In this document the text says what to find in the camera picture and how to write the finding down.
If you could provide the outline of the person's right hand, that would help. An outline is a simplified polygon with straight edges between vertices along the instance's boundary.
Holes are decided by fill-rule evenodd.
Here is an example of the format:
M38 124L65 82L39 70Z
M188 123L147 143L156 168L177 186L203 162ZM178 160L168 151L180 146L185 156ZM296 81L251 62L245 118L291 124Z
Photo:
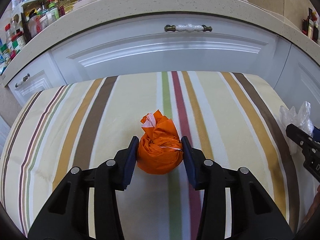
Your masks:
M319 206L319 202L320 202L320 185L318 185L318 187L317 187L317 192L316 192L316 195L313 199L313 203L310 206L310 209L308 210L308 213L306 214L306 216L303 220L303 224L306 224L310 220L312 215L317 210L317 207Z

